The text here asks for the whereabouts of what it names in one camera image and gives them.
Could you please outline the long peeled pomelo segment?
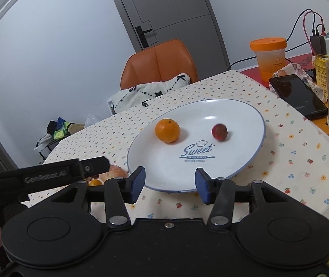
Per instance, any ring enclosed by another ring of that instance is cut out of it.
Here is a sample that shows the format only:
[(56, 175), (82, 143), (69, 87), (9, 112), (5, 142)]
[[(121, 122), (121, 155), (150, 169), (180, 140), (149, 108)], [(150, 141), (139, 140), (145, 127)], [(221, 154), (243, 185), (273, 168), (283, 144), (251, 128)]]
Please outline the long peeled pomelo segment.
[(109, 171), (106, 173), (99, 174), (98, 179), (104, 183), (108, 179), (115, 179), (115, 178), (127, 178), (128, 174), (124, 169), (119, 166), (111, 165)]

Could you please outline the dark red small fruit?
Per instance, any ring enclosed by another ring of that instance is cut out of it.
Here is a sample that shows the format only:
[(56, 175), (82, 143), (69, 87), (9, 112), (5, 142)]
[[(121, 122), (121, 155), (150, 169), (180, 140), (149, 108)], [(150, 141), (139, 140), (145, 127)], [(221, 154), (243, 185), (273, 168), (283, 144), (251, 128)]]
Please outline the dark red small fruit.
[(212, 136), (220, 142), (223, 142), (226, 140), (228, 136), (228, 130), (224, 124), (216, 124), (212, 130), (211, 130)]

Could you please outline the large orange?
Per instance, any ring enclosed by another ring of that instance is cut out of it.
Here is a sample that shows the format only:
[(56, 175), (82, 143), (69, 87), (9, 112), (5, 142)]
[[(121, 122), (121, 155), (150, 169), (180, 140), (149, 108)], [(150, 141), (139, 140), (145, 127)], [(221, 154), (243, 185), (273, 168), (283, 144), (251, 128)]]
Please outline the large orange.
[(180, 126), (172, 119), (162, 119), (155, 126), (155, 135), (164, 143), (173, 143), (180, 136)]

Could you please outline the white Sweet bowl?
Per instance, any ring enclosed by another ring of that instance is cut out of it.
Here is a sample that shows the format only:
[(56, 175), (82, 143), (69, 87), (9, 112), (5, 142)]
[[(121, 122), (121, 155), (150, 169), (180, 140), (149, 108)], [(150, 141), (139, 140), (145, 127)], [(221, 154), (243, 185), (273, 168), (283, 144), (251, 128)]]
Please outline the white Sweet bowl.
[[(155, 126), (162, 119), (179, 124), (180, 136), (174, 143), (164, 143), (155, 135)], [(219, 123), (228, 130), (223, 142), (211, 133)], [(162, 114), (140, 131), (128, 149), (128, 169), (144, 167), (145, 186), (152, 190), (194, 192), (197, 168), (203, 168), (213, 178), (232, 178), (255, 158), (265, 134), (263, 116), (246, 102), (234, 99), (192, 102)]]

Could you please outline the black metal shelf rack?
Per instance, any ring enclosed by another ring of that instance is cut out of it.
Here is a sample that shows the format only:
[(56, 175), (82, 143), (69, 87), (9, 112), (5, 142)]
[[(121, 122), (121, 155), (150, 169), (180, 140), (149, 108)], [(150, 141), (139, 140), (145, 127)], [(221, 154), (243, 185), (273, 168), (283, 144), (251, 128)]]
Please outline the black metal shelf rack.
[(50, 134), (46, 134), (37, 141), (34, 152), (40, 157), (39, 164), (43, 164), (52, 150), (59, 144), (62, 139), (54, 139)]

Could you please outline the clear plastic bag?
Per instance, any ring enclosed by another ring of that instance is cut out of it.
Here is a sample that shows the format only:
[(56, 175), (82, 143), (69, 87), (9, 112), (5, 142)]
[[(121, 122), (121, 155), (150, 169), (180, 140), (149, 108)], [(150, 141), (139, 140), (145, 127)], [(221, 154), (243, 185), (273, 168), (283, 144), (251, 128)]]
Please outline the clear plastic bag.
[(100, 121), (102, 121), (104, 118), (102, 116), (96, 115), (96, 114), (88, 114), (87, 118), (85, 119), (84, 127), (88, 128)]

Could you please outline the white black-patterned cushion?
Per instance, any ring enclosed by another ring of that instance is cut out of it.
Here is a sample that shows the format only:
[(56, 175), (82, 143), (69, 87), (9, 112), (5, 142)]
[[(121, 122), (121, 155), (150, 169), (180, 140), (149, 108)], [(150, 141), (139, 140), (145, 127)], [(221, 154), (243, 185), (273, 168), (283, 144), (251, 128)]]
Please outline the white black-patterned cushion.
[(171, 93), (189, 84), (191, 84), (190, 77), (185, 73), (180, 73), (169, 81), (144, 83), (129, 89), (122, 89), (111, 98), (109, 105), (112, 113), (117, 114), (133, 106), (146, 106), (148, 100)]

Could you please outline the black smartphone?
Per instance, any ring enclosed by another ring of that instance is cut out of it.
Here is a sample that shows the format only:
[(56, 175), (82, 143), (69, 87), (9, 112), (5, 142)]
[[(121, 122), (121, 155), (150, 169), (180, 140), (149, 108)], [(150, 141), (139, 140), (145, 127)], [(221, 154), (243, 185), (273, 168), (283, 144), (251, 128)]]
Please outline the black smartphone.
[(270, 78), (277, 95), (309, 120), (327, 116), (327, 107), (297, 75)]

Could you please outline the orange leather chair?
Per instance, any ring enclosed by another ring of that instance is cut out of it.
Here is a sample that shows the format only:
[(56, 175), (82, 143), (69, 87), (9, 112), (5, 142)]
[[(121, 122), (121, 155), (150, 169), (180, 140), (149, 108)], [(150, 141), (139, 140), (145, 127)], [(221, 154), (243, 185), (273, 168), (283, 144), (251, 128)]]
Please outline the orange leather chair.
[(132, 55), (123, 69), (120, 88), (169, 81), (180, 73), (187, 74), (192, 83), (198, 81), (191, 54), (180, 40), (173, 39)]

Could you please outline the orange lidded cup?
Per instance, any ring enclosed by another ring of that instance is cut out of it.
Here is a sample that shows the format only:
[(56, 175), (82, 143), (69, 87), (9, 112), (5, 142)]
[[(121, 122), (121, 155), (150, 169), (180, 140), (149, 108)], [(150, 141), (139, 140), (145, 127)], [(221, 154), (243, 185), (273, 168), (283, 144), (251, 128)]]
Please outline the orange lidded cup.
[(250, 49), (255, 53), (261, 79), (268, 82), (276, 71), (286, 65), (284, 38), (262, 38), (250, 42)]

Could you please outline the yellow plastic jar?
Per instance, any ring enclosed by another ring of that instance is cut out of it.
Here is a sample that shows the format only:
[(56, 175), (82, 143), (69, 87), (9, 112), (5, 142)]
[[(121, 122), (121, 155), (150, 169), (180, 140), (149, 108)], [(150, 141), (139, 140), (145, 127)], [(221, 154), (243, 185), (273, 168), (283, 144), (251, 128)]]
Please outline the yellow plastic jar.
[(312, 64), (316, 71), (316, 84), (324, 92), (324, 97), (327, 99), (327, 76), (326, 62), (329, 61), (328, 55), (318, 54), (312, 58)]

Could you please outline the grey door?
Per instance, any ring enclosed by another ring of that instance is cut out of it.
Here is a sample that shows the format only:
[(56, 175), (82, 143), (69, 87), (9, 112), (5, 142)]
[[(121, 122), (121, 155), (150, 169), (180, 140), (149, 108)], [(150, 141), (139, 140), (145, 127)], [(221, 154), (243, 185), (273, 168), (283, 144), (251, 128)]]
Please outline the grey door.
[(180, 40), (191, 54), (198, 77), (224, 72), (230, 63), (210, 0), (114, 0), (135, 51), (141, 47), (135, 27), (152, 29), (157, 43)]

